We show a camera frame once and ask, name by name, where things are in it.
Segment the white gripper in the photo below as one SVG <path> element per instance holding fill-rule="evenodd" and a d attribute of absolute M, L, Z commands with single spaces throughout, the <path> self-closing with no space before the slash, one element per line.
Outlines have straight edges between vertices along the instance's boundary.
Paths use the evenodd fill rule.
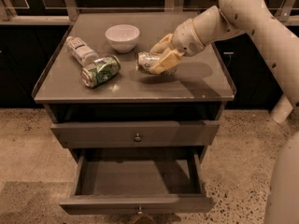
<path fill-rule="evenodd" d="M 154 75 L 161 74 L 177 66 L 184 55 L 194 56 L 204 49 L 205 45 L 197 34 L 194 19 L 188 19 L 173 34 L 166 35 L 150 49 L 150 53 L 160 54 L 160 58 L 152 64 L 149 71 Z"/>

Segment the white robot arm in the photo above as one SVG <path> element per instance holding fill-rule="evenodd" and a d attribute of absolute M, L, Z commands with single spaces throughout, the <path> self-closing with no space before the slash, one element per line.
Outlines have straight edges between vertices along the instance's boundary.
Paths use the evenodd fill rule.
<path fill-rule="evenodd" d="M 248 34 L 294 111 L 299 104 L 299 39 L 268 10 L 264 0 L 219 0 L 151 48 L 161 58 L 152 74 L 178 65 L 218 40 Z M 299 224 L 299 133 L 280 150 L 266 202 L 263 224 Z"/>

